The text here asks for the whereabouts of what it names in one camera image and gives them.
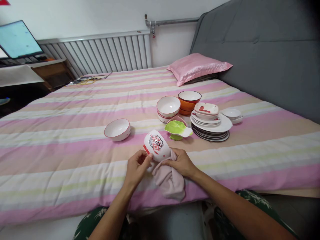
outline white wall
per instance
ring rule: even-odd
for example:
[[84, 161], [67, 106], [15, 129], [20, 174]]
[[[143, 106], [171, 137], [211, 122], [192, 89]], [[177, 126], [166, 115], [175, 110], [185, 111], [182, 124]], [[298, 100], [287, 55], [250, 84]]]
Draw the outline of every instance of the white wall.
[[[228, 0], [9, 0], [0, 24], [23, 20], [37, 39], [146, 29], [149, 20], [200, 17]], [[168, 65], [189, 54], [196, 23], [156, 27], [150, 38], [152, 65]]]

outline satin pillowcase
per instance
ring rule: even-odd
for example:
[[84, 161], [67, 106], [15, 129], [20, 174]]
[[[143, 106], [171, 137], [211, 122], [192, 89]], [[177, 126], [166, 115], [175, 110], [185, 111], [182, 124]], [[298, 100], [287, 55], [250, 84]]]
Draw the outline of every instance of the satin pillowcase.
[[220, 62], [216, 59], [205, 57], [200, 53], [192, 53], [170, 64], [167, 70], [173, 73], [178, 80], [177, 86], [180, 87], [192, 79], [222, 72], [232, 66], [230, 63]]

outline computer monitor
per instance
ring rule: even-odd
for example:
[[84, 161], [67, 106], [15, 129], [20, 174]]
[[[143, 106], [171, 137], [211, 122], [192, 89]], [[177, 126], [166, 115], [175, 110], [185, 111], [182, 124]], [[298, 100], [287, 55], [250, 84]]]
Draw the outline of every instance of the computer monitor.
[[12, 59], [44, 53], [22, 20], [0, 26], [0, 46]]
[[5, 53], [5, 51], [0, 46], [0, 60], [8, 59], [8, 58], [9, 58], [8, 55]]

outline person's left hand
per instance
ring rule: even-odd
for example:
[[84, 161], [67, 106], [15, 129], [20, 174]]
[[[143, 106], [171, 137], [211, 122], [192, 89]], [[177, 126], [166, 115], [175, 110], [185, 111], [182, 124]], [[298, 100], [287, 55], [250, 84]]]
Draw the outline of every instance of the person's left hand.
[[138, 186], [150, 165], [152, 157], [152, 153], [147, 155], [145, 151], [139, 150], [128, 159], [127, 173], [123, 183], [124, 187], [134, 190]]

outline floral pants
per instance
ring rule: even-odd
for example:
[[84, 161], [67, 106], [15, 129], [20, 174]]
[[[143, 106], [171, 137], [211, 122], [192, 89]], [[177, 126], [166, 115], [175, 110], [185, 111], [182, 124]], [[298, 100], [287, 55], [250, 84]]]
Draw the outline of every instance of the floral pants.
[[[262, 211], [267, 213], [270, 217], [281, 224], [285, 229], [287, 229], [292, 235], [297, 239], [298, 236], [294, 231], [286, 225], [286, 223], [279, 217], [279, 215], [273, 210], [268, 201], [260, 196], [258, 193], [252, 190], [241, 190], [237, 191], [241, 197], [245, 198]], [[74, 240], [86, 240], [89, 238], [94, 228], [99, 223], [100, 219], [103, 217], [104, 213], [107, 211], [107, 207], [98, 207], [92, 212], [89, 212], [79, 223], [77, 230], [74, 234]], [[235, 228], [235, 226], [228, 220], [228, 218], [223, 214], [220, 208], [216, 207], [214, 211], [214, 223], [219, 234], [220, 240], [229, 239], [245, 239], [244, 236]], [[125, 218], [122, 224], [119, 240], [134, 240], [139, 239], [134, 234], [132, 234], [129, 223]]]

